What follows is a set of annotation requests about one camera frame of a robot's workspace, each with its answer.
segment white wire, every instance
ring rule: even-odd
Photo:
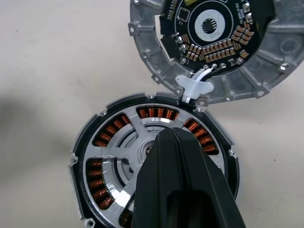
[[[208,68],[204,71],[199,70],[197,73],[199,73],[199,75],[197,76],[197,78],[195,79],[195,81],[199,82],[200,80],[203,79],[203,77],[205,77],[206,75],[210,74],[212,72],[213,68]],[[190,97],[186,97],[185,99],[185,103],[189,104],[190,102]]]

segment white table surface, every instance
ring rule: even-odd
[[[67,165],[78,131],[156,85],[129,37],[128,0],[0,0],[0,222],[81,228]],[[244,167],[248,228],[304,226],[304,65],[259,99],[209,110]]]

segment black circuit board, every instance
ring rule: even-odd
[[[250,0],[168,0],[160,16],[162,42],[170,57],[199,70],[230,70],[258,49],[262,32]]]

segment white background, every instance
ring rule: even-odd
[[[67,171],[79,130],[117,98],[166,91],[128,22],[127,0],[0,1],[1,227],[83,227]],[[209,108],[237,143],[249,228],[303,227],[303,70],[259,100]]]

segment circuit board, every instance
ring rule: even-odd
[[[194,70],[237,67],[263,36],[249,0],[168,0],[160,23],[169,57]]]

